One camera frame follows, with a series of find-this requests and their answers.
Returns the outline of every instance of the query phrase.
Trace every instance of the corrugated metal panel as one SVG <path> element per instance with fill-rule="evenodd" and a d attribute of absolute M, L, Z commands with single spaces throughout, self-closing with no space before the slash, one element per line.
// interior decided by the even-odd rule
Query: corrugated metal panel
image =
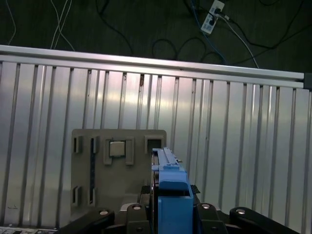
<path fill-rule="evenodd" d="M 311 233 L 312 95 L 300 82 L 27 59 L 0 55 L 2 223 L 68 223 L 73 129 L 164 129 L 202 201 Z"/>

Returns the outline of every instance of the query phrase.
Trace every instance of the black mechanical link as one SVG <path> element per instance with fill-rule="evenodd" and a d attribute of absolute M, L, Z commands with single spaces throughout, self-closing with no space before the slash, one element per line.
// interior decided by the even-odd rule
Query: black mechanical link
<path fill-rule="evenodd" d="M 126 225 L 125 224 L 115 224 L 107 227 L 103 232 L 103 234 L 125 234 L 126 233 Z"/>
<path fill-rule="evenodd" d="M 252 230 L 253 233 L 261 234 L 298 234 L 284 225 L 265 217 L 245 207 L 236 207 L 230 210 L 231 223 L 244 230 Z"/>
<path fill-rule="evenodd" d="M 146 208 L 133 204 L 127 209 L 127 234 L 151 234 L 151 225 L 146 215 Z"/>
<path fill-rule="evenodd" d="M 216 208 L 209 203 L 199 203 L 197 205 L 196 219 L 196 233 L 211 234 L 216 232 L 218 234 L 228 234 L 225 224 L 219 219 Z"/>
<path fill-rule="evenodd" d="M 113 225 L 114 211 L 96 209 L 60 228 L 55 234 L 100 234 L 103 229 Z"/>

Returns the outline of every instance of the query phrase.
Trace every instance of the blue cable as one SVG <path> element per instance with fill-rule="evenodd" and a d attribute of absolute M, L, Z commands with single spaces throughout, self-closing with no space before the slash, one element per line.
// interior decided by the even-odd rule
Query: blue cable
<path fill-rule="evenodd" d="M 194 12 L 194 16 L 195 16 L 195 19 L 196 19 L 196 22 L 200 28 L 200 31 L 201 31 L 201 27 L 200 27 L 200 23 L 199 23 L 199 20 L 198 20 L 198 17 L 197 17 L 197 14 L 196 14 L 196 11 L 195 11 L 195 7 L 194 7 L 194 4 L 193 4 L 193 0 L 191 0 L 191 5 L 192 5 L 192 9 L 193 9 L 193 12 Z M 204 37 L 206 38 L 207 42 L 211 45 L 211 47 L 214 49 L 214 51 L 216 51 L 220 56 L 221 58 L 223 59 L 224 63 L 225 64 L 228 64 L 228 62 L 226 61 L 226 59 L 224 58 L 224 56 L 216 49 L 216 47 L 213 45 L 213 43 L 209 40 L 209 38 L 206 36 L 205 33 L 202 32 L 202 34 L 204 35 Z"/>

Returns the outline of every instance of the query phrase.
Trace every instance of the plug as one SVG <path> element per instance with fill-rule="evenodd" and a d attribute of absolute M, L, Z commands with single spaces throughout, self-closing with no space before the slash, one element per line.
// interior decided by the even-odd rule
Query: plug
<path fill-rule="evenodd" d="M 213 25 L 215 24 L 215 20 L 212 19 L 211 21 L 209 21 L 209 24 L 210 24 L 211 26 L 213 26 Z"/>
<path fill-rule="evenodd" d="M 216 8 L 215 10 L 214 10 L 214 13 L 216 14 L 216 15 L 219 15 L 220 13 L 221 13 L 221 9 L 220 8 Z"/>

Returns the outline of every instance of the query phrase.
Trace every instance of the gray bracket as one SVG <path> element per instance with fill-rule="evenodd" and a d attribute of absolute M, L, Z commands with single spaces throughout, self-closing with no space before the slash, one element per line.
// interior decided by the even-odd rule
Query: gray bracket
<path fill-rule="evenodd" d="M 119 211 L 137 202 L 151 181 L 152 149 L 166 146 L 164 130 L 75 129 L 72 132 L 71 215 L 94 207 Z"/>

